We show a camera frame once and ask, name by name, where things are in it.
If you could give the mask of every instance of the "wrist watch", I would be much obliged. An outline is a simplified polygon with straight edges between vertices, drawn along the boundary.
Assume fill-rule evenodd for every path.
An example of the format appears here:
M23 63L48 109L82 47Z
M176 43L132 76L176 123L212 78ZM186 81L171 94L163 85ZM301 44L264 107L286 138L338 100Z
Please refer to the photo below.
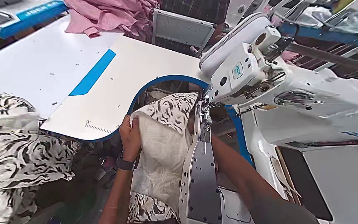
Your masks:
M139 163L139 155L136 157L135 161L129 162L122 159L122 155L120 155L117 159L116 166L123 170L135 170L138 167Z

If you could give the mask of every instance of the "perforated metal panel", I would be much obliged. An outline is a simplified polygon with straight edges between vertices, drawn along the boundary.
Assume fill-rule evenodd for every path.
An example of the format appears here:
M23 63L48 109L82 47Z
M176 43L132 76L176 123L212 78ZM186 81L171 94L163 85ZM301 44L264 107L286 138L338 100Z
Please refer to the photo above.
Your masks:
M214 30L213 23L154 9L153 43L159 37L203 48Z

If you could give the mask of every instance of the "hole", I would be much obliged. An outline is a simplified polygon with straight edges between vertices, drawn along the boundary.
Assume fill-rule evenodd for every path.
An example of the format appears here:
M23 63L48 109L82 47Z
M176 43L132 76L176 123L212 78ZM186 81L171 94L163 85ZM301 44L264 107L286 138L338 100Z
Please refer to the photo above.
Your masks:
M255 41L256 45L259 45L263 42L263 40L266 38L266 33L262 33Z
M223 76L223 78L220 80L220 86L223 86L227 81L227 77Z

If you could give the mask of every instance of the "finger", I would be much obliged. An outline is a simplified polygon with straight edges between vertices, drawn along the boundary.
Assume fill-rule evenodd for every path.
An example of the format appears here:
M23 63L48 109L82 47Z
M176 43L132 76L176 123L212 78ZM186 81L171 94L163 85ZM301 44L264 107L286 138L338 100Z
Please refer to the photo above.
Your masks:
M134 133L136 135L140 135L140 130L139 130L139 116L138 115L133 115L133 120L132 120L132 130L131 133Z
M130 120L130 116L126 115L124 117L124 120L122 121L122 124L120 125L120 133L125 132L126 134L128 134L131 130L131 124L129 122Z

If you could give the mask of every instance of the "cloth pile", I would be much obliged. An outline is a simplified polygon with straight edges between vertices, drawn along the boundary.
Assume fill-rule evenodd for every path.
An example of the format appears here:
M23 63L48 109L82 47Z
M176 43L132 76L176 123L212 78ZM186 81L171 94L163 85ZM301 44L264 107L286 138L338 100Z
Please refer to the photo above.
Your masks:
M39 117L26 100L0 95L0 223L27 223L40 184L71 180L77 141L39 131Z
M100 31L124 32L144 41L152 35L149 20L158 0L64 0L70 8L67 33L85 33L90 38Z

